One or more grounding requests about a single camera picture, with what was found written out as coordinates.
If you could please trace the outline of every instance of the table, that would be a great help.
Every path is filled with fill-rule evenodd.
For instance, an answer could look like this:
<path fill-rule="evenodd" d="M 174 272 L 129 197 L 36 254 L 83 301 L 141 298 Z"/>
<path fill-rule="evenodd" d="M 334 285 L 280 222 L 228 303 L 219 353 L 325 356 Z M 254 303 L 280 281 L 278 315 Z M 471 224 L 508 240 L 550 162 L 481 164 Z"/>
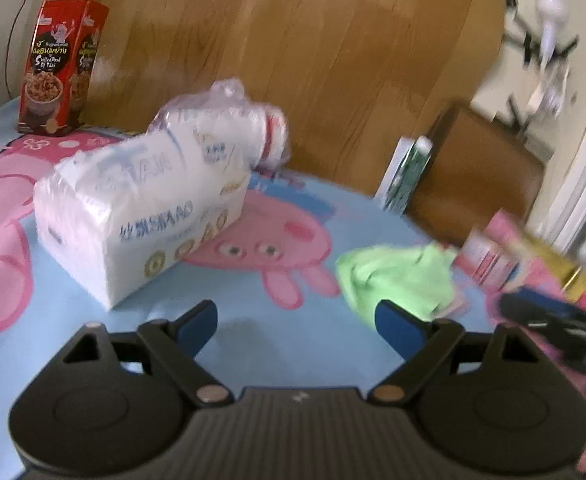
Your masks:
<path fill-rule="evenodd" d="M 336 258 L 355 248 L 428 243 L 407 219 L 326 182 L 254 175 L 245 208 L 257 214 L 243 216 L 223 235 L 244 250 L 269 232 L 269 243 L 287 254 L 281 259 L 286 269 L 231 270 L 203 247 L 190 264 L 177 264 L 105 312 L 38 245 L 30 196 L 35 180 L 57 160 L 122 134 L 87 128 L 64 138 L 18 138 L 16 121 L 17 102 L 0 108 L 0 480 L 22 469 L 6 427 L 11 404 L 89 320 L 129 331 L 213 300 L 219 327 L 197 360 L 236 396 L 244 386 L 357 386 L 364 392 L 402 363 L 348 308 L 333 271 Z M 289 216 L 286 232 L 266 223 L 263 213 L 274 205 Z M 455 280 L 470 306 L 457 319 L 469 330 L 490 332 L 483 294 L 461 273 Z"/>

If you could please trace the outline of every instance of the wooden headboard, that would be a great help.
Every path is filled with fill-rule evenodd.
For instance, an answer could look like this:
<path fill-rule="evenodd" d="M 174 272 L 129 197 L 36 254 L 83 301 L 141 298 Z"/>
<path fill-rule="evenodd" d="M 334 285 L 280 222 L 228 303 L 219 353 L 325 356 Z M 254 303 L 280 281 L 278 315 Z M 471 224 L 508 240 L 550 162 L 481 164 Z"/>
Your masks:
<path fill-rule="evenodd" d="M 171 97 L 238 76 L 289 118 L 290 166 L 372 193 L 400 136 L 470 100 L 504 0 L 98 0 L 87 122 L 144 131 Z"/>

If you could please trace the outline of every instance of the wire on wall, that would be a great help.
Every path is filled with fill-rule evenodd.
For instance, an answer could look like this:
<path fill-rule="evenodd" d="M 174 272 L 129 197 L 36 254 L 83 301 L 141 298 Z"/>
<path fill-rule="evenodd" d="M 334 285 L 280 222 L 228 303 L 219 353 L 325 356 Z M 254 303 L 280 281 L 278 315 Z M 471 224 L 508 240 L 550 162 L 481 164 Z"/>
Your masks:
<path fill-rule="evenodd" d="M 11 95 L 11 91 L 9 89 L 9 80 L 8 80 L 8 65 L 9 65 L 9 50 L 11 48 L 11 39 L 13 38 L 14 29 L 16 28 L 16 23 L 24 6 L 26 5 L 27 0 L 22 0 L 22 4 L 17 11 L 16 16 L 14 17 L 13 23 L 11 24 L 11 29 L 9 30 L 9 37 L 6 40 L 6 52 L 4 53 L 4 87 L 6 88 L 6 94 L 9 96 L 9 99 L 13 99 Z"/>

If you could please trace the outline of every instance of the pink cartoon pig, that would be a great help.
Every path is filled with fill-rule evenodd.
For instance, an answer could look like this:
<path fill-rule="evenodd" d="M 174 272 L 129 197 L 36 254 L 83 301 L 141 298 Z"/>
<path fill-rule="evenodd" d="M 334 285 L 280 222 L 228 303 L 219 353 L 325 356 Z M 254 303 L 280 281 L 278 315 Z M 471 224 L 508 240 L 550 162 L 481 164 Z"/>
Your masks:
<path fill-rule="evenodd" d="M 298 272 L 323 296 L 340 293 L 337 280 L 322 262 L 331 252 L 331 238 L 313 216 L 288 202 L 246 192 L 242 216 L 186 261 L 217 269 L 255 270 L 271 299 L 294 310 L 304 303 L 293 280 Z"/>
<path fill-rule="evenodd" d="M 19 223 L 33 211 L 33 185 L 62 158 L 112 142 L 116 139 L 84 132 L 64 138 L 27 135 L 0 153 L 0 332 L 22 314 L 33 291 L 29 246 Z"/>

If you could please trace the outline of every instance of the light green towel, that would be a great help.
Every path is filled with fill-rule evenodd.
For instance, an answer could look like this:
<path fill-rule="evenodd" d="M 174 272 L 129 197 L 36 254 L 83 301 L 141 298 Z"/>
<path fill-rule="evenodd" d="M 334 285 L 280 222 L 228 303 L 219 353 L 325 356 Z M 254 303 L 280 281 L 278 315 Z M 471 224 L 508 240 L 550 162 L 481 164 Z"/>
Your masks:
<path fill-rule="evenodd" d="M 375 326 L 375 307 L 391 300 L 423 321 L 455 298 L 451 263 L 455 251 L 438 244 L 399 249 L 374 246 L 342 254 L 337 279 L 349 306 Z"/>

